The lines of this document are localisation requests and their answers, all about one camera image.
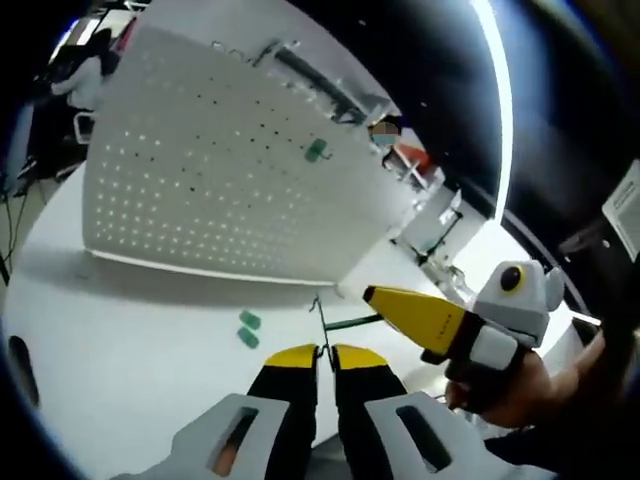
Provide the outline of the person's right hand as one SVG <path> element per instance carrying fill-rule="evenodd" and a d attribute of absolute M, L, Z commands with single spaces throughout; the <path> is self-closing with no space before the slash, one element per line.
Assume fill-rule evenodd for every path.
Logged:
<path fill-rule="evenodd" d="M 535 351 L 524 356 L 510 382 L 498 392 L 478 415 L 492 425 L 508 429 L 533 424 L 553 404 L 555 395 L 552 379 Z"/>

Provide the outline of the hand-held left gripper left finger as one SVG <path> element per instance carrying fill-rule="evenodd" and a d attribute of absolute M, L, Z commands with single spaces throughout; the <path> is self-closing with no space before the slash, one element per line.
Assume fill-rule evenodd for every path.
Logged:
<path fill-rule="evenodd" d="M 172 439 L 170 453 L 119 479 L 302 479 L 315 438 L 320 347 L 271 355 L 249 391 L 229 394 Z"/>

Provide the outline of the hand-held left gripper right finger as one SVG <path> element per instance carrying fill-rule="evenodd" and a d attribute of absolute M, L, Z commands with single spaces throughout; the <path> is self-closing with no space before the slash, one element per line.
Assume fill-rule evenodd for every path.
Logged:
<path fill-rule="evenodd" d="M 479 432 L 423 392 L 409 393 L 374 351 L 333 346 L 339 436 L 355 479 L 553 479 L 489 452 Z"/>

